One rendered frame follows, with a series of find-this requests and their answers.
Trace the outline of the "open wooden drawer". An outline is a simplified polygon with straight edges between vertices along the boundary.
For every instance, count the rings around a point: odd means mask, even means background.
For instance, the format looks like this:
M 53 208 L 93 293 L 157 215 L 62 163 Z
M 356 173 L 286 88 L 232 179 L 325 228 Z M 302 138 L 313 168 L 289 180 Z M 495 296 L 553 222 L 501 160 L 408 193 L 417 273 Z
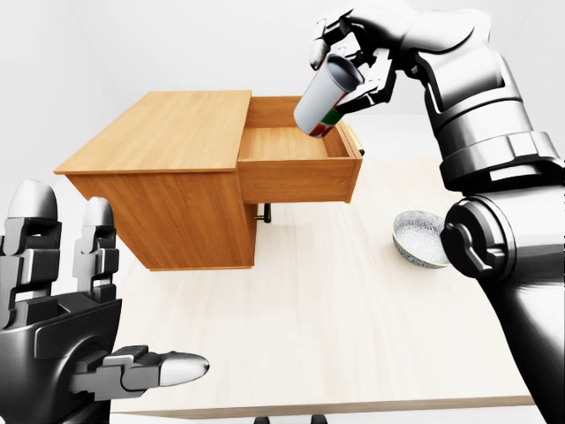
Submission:
M 245 202 L 350 202 L 362 156 L 343 123 L 322 138 L 302 132 L 293 117 L 298 100 L 251 98 L 237 159 Z

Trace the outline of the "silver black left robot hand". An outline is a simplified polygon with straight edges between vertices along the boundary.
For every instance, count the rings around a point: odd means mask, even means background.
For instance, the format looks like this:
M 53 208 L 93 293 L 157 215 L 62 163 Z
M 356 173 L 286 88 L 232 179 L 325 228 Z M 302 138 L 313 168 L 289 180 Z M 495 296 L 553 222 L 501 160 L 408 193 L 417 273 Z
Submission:
M 196 380 L 208 361 L 114 346 L 122 302 L 109 202 L 87 203 L 75 245 L 75 291 L 53 294 L 62 225 L 49 185 L 28 179 L 0 236 L 0 418 L 5 424 L 109 424 L 111 402 Z

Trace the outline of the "wooden cabinet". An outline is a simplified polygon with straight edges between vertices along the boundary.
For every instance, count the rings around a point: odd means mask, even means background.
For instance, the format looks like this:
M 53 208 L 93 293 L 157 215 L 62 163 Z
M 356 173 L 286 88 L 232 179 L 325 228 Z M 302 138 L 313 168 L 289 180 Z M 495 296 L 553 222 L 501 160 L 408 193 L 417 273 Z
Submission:
M 118 236 L 151 270 L 249 268 L 253 207 L 237 158 L 249 91 L 150 92 L 63 162 L 106 198 Z

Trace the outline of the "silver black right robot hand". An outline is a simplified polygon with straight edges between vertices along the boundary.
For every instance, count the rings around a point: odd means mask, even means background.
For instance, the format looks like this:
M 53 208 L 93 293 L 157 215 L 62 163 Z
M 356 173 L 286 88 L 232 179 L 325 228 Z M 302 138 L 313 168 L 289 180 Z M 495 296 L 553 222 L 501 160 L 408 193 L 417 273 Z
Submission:
M 403 2 L 380 0 L 347 6 L 317 22 L 309 58 L 314 70 L 329 52 L 357 69 L 367 67 L 365 82 L 337 104 L 338 112 L 349 114 L 390 101 L 396 83 L 393 61 L 417 16 Z

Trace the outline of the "patterned blue-white bowl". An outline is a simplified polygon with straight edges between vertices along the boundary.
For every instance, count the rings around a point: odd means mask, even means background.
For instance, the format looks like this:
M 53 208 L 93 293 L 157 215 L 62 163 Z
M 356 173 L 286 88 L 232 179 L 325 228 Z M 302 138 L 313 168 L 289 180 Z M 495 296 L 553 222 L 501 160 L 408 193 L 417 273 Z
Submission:
M 393 222 L 393 243 L 407 261 L 426 269 L 450 266 L 441 243 L 444 219 L 433 213 L 410 210 L 402 212 Z

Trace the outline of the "white ketchup can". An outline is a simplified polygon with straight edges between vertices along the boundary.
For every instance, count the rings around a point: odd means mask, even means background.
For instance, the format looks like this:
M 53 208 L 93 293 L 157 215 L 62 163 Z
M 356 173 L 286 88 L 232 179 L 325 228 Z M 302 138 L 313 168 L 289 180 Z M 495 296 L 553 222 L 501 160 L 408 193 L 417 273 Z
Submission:
M 294 110 L 297 126 L 309 136 L 324 137 L 343 116 L 336 105 L 363 82 L 350 60 L 329 54 Z

